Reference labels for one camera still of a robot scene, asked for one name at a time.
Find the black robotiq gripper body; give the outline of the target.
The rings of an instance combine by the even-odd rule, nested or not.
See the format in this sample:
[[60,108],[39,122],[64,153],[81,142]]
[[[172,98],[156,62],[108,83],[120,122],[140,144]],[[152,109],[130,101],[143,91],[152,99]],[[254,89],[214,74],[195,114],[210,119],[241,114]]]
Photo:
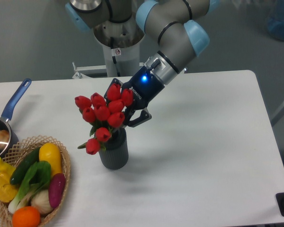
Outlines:
[[125,89],[132,90],[133,104],[130,107],[134,110],[141,110],[148,106],[148,103],[164,88],[165,86],[149,72],[147,67],[141,67],[128,82],[122,85],[122,92]]

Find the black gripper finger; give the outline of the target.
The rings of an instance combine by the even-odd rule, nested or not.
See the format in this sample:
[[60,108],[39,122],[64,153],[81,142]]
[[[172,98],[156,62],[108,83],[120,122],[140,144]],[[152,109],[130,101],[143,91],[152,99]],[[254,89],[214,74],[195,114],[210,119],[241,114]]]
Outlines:
[[132,109],[132,108],[126,108],[124,115],[125,115],[125,119],[123,121],[123,128],[125,127],[136,127],[142,123],[147,122],[148,120],[150,120],[152,118],[152,115],[149,113],[147,108],[143,108],[140,111],[140,115],[135,118],[135,119],[131,119],[132,116],[134,115],[134,113],[136,112],[136,110]]
[[118,79],[113,79],[109,85],[104,98],[105,99],[120,99],[122,83]]

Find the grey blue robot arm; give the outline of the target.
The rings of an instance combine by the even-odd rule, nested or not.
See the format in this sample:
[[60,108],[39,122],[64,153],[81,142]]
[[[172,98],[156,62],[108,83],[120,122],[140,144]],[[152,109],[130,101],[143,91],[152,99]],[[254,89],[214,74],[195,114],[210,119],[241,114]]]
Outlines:
[[65,8],[81,30],[93,30],[102,45],[107,75],[133,91],[123,127],[135,127],[151,118],[149,102],[210,39],[196,22],[216,9],[217,0],[147,0],[134,11],[130,0],[70,0]]

